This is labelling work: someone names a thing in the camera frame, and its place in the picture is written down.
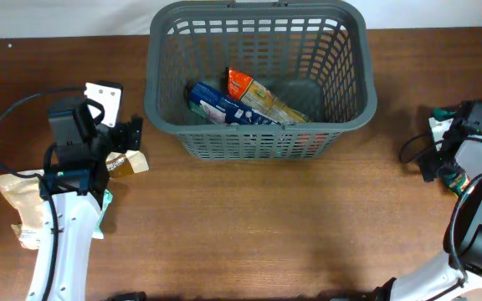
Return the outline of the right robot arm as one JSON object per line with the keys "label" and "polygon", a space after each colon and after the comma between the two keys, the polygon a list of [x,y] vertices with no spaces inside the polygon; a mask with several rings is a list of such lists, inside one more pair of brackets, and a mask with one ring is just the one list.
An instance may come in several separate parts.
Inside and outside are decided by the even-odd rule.
{"label": "right robot arm", "polygon": [[425,181],[440,179],[458,198],[443,249],[376,288],[370,300],[460,300],[482,288],[482,99],[436,108],[428,125],[430,144],[411,160]]}

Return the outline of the brown white snack bag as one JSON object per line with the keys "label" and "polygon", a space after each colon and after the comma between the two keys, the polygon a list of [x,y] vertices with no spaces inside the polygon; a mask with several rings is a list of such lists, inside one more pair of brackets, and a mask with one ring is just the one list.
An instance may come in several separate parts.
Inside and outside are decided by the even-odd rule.
{"label": "brown white snack bag", "polygon": [[147,158],[139,150],[128,150],[126,153],[111,152],[105,163],[111,178],[121,178],[150,170]]}

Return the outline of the blue tissue pack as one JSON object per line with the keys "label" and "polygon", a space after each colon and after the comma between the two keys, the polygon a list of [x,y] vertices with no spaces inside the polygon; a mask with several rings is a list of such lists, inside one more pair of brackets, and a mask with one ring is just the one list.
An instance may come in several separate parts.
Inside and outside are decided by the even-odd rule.
{"label": "blue tissue pack", "polygon": [[268,116],[203,82],[197,82],[188,90],[187,102],[193,112],[214,124],[277,125]]}

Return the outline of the orange spaghetti packet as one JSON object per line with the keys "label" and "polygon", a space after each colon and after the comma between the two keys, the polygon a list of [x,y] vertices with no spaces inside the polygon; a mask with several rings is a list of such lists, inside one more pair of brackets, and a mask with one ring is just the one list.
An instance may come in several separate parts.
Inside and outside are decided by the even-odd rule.
{"label": "orange spaghetti packet", "polygon": [[228,68],[228,94],[280,124],[308,123],[310,119],[290,108],[251,76]]}

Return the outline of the teal small packet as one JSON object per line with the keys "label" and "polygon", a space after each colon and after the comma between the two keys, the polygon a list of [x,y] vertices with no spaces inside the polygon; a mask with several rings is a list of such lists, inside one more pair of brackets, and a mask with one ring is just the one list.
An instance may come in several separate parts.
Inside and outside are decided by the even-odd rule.
{"label": "teal small packet", "polygon": [[104,237],[105,237],[104,233],[102,232],[102,230],[100,228],[100,226],[101,226],[101,223],[104,220],[104,217],[105,217],[105,214],[108,210],[109,205],[112,203],[112,200],[113,200],[112,193],[109,190],[105,190],[105,193],[104,193],[104,196],[103,196],[103,202],[102,202],[102,205],[101,205],[101,208],[100,208],[99,219],[98,219],[98,221],[95,225],[95,229],[94,229],[93,235],[92,235],[92,237],[94,239],[103,240]]}

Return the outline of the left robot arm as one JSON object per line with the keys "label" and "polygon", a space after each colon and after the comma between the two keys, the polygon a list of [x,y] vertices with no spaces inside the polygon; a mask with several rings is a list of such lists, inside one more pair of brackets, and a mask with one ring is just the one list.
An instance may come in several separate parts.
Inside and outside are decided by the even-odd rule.
{"label": "left robot arm", "polygon": [[40,247],[29,300],[82,300],[93,232],[100,220],[112,152],[136,151],[142,118],[118,121],[119,99],[69,97],[49,108],[54,143],[44,154]]}

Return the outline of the green Nescafe coffee bag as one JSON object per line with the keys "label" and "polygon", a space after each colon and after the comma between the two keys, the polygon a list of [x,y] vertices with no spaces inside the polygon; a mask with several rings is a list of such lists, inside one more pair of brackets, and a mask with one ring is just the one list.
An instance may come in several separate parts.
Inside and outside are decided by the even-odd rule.
{"label": "green Nescafe coffee bag", "polygon": [[482,173],[482,100],[436,108],[429,118],[436,177],[455,195]]}

